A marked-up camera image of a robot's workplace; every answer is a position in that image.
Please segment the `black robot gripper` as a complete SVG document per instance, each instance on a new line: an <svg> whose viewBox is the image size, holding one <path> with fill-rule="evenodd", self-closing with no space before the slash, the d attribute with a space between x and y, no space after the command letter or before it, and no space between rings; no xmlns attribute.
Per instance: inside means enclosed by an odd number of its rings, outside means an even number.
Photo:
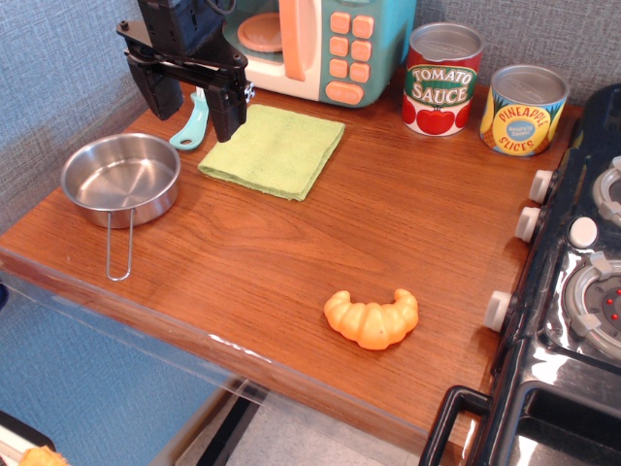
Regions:
<svg viewBox="0 0 621 466"><path fill-rule="evenodd" d="M205 90L217 141L229 141L246 123L251 84L247 59L224 36L234 8L217 1L140 1L142 18L123 20L116 33L134 83L150 110L167 120L183 104L182 83Z"/></svg>

